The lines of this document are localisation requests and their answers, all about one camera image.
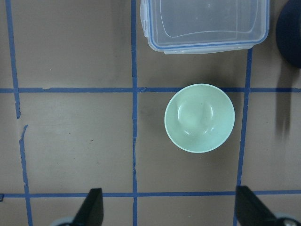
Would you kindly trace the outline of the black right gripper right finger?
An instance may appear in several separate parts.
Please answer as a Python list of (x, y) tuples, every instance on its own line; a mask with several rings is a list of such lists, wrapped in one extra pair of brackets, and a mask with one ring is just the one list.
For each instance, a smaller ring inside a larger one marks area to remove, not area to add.
[(237, 186), (235, 215), (241, 226), (279, 226), (276, 216), (247, 186)]

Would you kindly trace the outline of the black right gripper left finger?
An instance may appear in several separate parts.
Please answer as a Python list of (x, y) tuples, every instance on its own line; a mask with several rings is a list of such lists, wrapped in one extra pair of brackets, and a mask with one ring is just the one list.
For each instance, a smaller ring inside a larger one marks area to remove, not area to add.
[(72, 226), (101, 226), (104, 218), (103, 193), (101, 188), (93, 188), (74, 217)]

